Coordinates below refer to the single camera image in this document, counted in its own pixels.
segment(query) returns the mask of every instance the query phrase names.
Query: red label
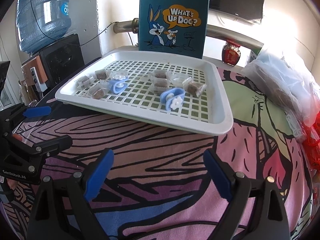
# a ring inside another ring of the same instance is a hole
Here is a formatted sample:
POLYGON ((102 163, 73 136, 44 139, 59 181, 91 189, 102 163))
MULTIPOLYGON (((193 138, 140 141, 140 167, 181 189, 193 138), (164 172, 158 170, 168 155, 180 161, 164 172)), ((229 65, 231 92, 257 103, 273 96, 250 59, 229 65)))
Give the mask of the red label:
POLYGON ((227 49, 224 57, 224 62, 231 65, 236 65, 239 61, 239 55, 232 49, 227 49))

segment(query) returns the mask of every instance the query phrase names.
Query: glass jar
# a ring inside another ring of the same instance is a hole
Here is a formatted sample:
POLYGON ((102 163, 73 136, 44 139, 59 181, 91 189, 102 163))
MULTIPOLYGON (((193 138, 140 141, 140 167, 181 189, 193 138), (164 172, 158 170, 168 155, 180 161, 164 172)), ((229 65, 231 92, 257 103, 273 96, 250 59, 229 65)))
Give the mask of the glass jar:
POLYGON ((241 56, 239 48, 239 44, 235 43, 234 41, 227 40, 222 49, 222 61, 232 66, 237 65, 241 56))

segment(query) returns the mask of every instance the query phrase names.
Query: clear plastic wrapper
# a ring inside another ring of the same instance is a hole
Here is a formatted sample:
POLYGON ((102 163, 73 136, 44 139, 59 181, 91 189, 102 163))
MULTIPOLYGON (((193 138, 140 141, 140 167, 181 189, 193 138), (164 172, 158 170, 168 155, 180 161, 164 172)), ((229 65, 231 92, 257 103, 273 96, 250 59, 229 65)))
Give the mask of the clear plastic wrapper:
POLYGON ((86 89, 90 87, 94 81, 95 78, 93 76, 83 76, 77 80, 78 88, 81 90, 86 89))
POLYGON ((114 80, 124 80, 128 78, 128 72, 125 70, 119 70, 111 73, 110 78, 114 80))
POLYGON ((166 69, 155 69, 152 73, 148 74, 148 79, 153 80, 153 78, 162 78, 170 80, 172 73, 166 69))
POLYGON ((197 98, 201 97, 201 95, 206 90, 206 88, 207 88, 206 84, 194 82, 193 80, 183 85, 183 89, 187 93, 190 93, 191 95, 197 98))
POLYGON ((94 75, 97 80, 107 80, 111 75, 111 71, 107 69, 101 69, 97 70, 94 75))
POLYGON ((171 83, 178 88, 183 88, 183 85, 191 81, 191 77, 187 74, 176 73, 171 77, 171 83))
POLYGON ((102 85, 97 84, 94 87, 90 88, 88 90, 89 95, 93 98, 93 99, 98 99, 100 100, 101 98, 103 98, 105 95, 107 95, 108 93, 108 89, 107 88, 103 88, 102 85))
POLYGON ((264 49, 241 73, 307 127, 314 124, 320 111, 320 87, 295 52, 276 46, 264 49))
POLYGON ((157 94, 161 95, 164 91, 169 89, 170 81, 166 78, 153 78, 150 90, 157 94))
POLYGON ((307 139, 307 134, 301 123, 297 120, 292 111, 287 112, 285 117, 297 142, 303 143, 307 139))
POLYGON ((109 81, 106 80, 100 80, 99 81, 100 86, 105 89, 106 91, 109 91, 112 89, 112 84, 109 81))

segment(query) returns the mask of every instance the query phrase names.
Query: tray grid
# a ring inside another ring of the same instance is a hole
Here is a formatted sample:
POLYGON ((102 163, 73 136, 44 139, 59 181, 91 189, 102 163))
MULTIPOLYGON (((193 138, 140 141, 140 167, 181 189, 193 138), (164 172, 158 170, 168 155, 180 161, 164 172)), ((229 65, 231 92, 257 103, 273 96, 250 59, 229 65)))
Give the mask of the tray grid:
MULTIPOLYGON (((128 71, 129 80, 126 82, 128 87, 118 95, 108 92, 108 94, 100 100, 208 122, 208 106, 210 106, 210 102, 208 102, 206 91, 200 98, 193 97, 189 93, 186 93, 182 107, 174 111, 166 111, 165 106, 160 103, 160 97, 150 91, 151 81, 148 80, 148 73, 153 70, 167 69, 171 73, 187 74, 192 77, 195 82, 205 83, 203 71, 170 64, 121 60, 112 62, 106 66, 106 69, 111 71, 128 71)), ((74 95, 90 98, 88 94, 89 89, 90 88, 77 90, 74 95)))

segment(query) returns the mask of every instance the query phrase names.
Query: red jar lid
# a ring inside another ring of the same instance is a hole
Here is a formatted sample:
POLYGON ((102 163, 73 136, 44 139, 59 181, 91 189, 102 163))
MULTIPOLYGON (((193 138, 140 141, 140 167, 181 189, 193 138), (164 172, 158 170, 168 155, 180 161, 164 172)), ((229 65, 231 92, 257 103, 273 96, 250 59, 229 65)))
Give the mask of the red jar lid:
POLYGON ((229 44, 231 44, 231 45, 233 45, 233 46, 235 46, 235 47, 238 47, 238 48, 241 47, 241 45, 239 45, 238 43, 235 43, 235 42, 232 41, 232 40, 227 40, 227 43, 229 43, 229 44))

